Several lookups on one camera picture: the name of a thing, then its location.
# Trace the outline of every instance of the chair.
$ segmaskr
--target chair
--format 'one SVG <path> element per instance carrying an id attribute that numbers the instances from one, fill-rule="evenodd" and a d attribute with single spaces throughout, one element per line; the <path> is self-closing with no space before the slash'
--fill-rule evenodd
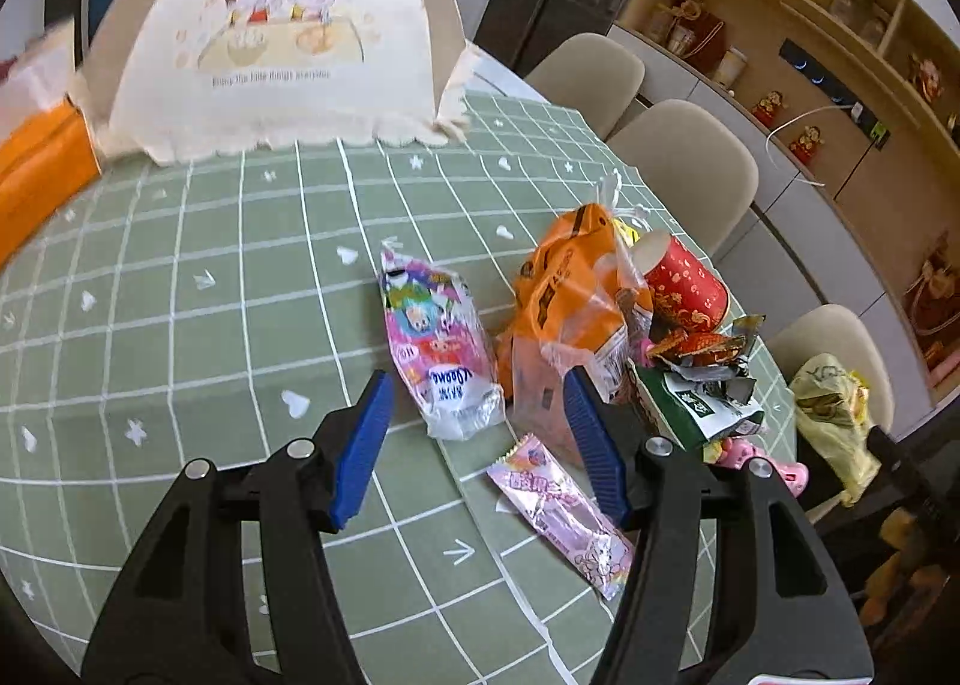
<path id="1" fill-rule="evenodd" d="M 711 113 L 686 100 L 664 100 L 611 138 L 693 241 L 712 255 L 757 193 L 757 162 Z"/>
<path id="2" fill-rule="evenodd" d="M 580 33 L 560 44 L 524 81 L 551 103 L 584 115 L 606 139 L 637 97 L 646 68 L 635 54 L 596 33 Z"/>
<path id="3" fill-rule="evenodd" d="M 810 357 L 825 351 L 833 354 L 848 371 L 856 371 L 870 385 L 872 419 L 880 429 L 890 431 L 895 402 L 887 367 L 869 332 L 848 308 L 835 304 L 814 308 L 767 341 L 767 348 L 787 380 L 791 380 Z M 816 472 L 810 458 L 817 458 L 812 448 L 808 450 L 810 456 L 805 459 L 813 477 Z M 838 503 L 839 494 L 808 509 L 806 516 L 810 522 L 819 522 Z"/>

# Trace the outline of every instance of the red paper cup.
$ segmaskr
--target red paper cup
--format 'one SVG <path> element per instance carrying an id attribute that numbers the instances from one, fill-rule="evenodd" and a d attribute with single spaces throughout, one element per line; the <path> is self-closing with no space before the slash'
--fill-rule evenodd
<path id="1" fill-rule="evenodd" d="M 654 292 L 655 311 L 693 332 L 720 327 L 730 294 L 717 277 L 668 231 L 640 236 L 632 260 Z"/>

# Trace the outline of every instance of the food cover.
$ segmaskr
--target food cover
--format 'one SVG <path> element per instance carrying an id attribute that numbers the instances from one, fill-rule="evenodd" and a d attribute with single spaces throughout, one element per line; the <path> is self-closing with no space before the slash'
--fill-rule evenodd
<path id="1" fill-rule="evenodd" d="M 99 150 L 160 163 L 295 140 L 459 137 L 455 0 L 116 0 L 70 89 Z"/>

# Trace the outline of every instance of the orange snack package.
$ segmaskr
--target orange snack package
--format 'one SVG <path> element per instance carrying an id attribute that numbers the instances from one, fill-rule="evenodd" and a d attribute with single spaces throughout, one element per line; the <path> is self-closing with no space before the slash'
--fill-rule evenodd
<path id="1" fill-rule="evenodd" d="M 653 294 L 607 210 L 596 203 L 558 217 L 514 282 L 514 319 L 496 340 L 497 370 L 512 420 L 581 464 L 563 413 L 563 375 L 582 365 L 611 400 L 629 351 L 618 294 L 632 295 L 633 335 L 646 337 Z"/>

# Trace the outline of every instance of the checkered tablecloth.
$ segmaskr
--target checkered tablecloth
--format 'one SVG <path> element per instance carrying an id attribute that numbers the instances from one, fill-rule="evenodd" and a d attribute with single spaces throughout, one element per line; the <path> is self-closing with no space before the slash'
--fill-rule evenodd
<path id="1" fill-rule="evenodd" d="M 491 330 L 509 319 L 536 240 L 615 167 L 622 200 L 696 250 L 578 113 L 482 94 L 469 106 L 467 143 L 443 149 L 115 161 L 7 266 L 0 567 L 69 663 L 186 460 L 261 460 L 354 402 L 371 370 L 392 371 L 382 239 L 459 271 Z M 741 313 L 734 301 L 731 318 Z M 791 395 L 764 347 L 751 367 L 771 426 L 762 440 L 790 458 Z M 616 605 L 498 503 L 484 469 L 513 443 L 504 424 L 439 445 L 398 396 L 360 514 L 323 537 L 373 685 L 589 681 Z M 709 621 L 715 534 L 702 534 L 685 663 Z M 254 525 L 244 559 L 253 649 L 275 668 Z"/>

